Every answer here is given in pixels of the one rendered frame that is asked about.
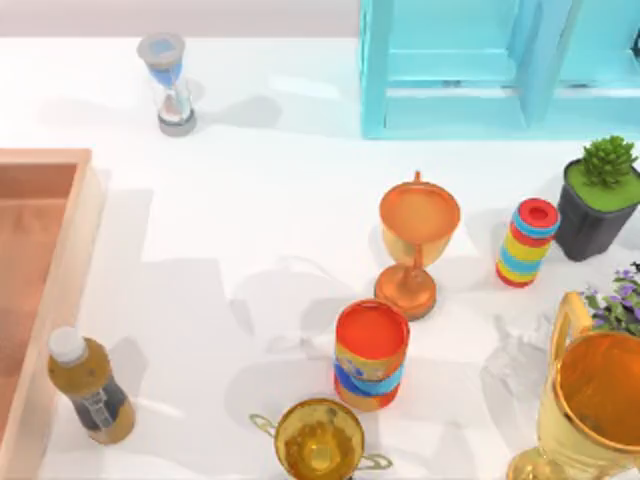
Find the copper goblet trophy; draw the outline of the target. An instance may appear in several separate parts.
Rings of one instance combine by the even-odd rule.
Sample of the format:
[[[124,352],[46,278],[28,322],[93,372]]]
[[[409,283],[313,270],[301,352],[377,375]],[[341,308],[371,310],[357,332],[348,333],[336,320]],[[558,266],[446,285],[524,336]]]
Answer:
[[[384,246],[393,260],[378,275],[375,298],[415,321],[428,315],[437,286],[427,268],[444,253],[460,222],[460,207],[443,187],[422,179],[389,189],[379,204]]]

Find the orange and blue can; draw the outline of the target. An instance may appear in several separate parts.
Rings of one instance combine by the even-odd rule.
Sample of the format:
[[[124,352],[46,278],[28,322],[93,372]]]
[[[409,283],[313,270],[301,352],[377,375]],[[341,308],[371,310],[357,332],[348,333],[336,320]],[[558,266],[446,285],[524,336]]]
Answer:
[[[363,412],[389,405],[399,391],[409,338],[407,319],[390,305],[365,299],[347,306],[335,329],[338,396]]]

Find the stack of coloured rings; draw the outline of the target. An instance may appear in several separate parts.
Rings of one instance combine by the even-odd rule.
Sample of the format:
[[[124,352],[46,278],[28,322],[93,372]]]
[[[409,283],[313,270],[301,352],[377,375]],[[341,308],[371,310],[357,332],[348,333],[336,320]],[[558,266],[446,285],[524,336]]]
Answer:
[[[496,259],[496,274],[505,285],[525,288],[534,282],[560,220],[547,200],[528,198],[519,203]]]

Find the blue sand hourglass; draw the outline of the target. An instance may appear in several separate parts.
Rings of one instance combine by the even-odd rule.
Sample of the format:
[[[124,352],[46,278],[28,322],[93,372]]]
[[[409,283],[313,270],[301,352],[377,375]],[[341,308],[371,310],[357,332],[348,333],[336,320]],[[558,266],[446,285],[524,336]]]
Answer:
[[[191,91],[183,75],[184,39],[175,33],[154,33],[137,46],[153,82],[160,131],[169,137],[189,135],[197,125]]]

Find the light blue rack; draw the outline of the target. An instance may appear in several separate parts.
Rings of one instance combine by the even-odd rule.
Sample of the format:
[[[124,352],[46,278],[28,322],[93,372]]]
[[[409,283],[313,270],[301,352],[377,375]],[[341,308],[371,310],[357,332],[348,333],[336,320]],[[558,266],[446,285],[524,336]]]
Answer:
[[[640,0],[360,0],[361,131],[640,140]]]

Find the black pot with green plant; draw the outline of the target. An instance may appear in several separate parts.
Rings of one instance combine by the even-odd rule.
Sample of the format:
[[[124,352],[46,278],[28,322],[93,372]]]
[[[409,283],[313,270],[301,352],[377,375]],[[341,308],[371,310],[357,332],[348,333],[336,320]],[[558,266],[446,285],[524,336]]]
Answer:
[[[568,259],[606,252],[640,206],[637,159],[633,142],[612,135],[592,141],[565,166],[555,240]]]

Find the amber bottle with white cap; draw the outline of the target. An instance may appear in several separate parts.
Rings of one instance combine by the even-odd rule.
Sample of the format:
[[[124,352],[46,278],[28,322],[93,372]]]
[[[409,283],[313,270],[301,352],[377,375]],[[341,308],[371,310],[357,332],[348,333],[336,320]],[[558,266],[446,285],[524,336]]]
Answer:
[[[73,327],[53,330],[48,375],[64,394],[87,434],[103,445],[123,441],[135,426],[133,405],[116,381],[106,348]]]

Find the salmon-coloured shallow box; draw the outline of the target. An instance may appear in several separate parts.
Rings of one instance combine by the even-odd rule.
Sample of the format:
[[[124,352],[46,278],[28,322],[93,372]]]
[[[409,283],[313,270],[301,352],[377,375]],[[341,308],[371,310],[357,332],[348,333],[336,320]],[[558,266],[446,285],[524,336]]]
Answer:
[[[51,329],[73,322],[103,203],[86,148],[0,148],[0,480],[34,480],[55,390]]]

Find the purple flowering plant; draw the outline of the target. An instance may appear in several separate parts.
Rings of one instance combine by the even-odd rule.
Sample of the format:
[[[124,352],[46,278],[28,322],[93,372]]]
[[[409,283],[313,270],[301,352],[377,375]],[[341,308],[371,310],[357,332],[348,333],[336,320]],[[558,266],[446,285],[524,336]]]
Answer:
[[[589,286],[580,296],[590,312],[594,330],[640,337],[640,262],[616,270],[609,293]]]

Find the large gold trophy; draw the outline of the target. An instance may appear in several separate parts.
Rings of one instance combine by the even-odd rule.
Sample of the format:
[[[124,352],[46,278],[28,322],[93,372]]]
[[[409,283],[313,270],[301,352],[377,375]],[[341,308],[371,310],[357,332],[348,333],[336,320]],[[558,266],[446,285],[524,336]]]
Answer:
[[[640,337],[597,331],[576,292],[558,307],[537,444],[506,480],[609,480],[640,471]]]

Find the small gold two-handled trophy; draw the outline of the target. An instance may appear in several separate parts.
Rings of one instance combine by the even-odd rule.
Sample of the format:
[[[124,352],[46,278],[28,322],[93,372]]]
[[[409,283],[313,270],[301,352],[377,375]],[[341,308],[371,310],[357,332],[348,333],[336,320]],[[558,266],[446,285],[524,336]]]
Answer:
[[[278,421],[251,413],[251,423],[273,439],[276,457],[294,480],[353,480],[360,471],[384,471],[393,461],[365,452],[365,432],[345,405],[312,398],[291,406]]]

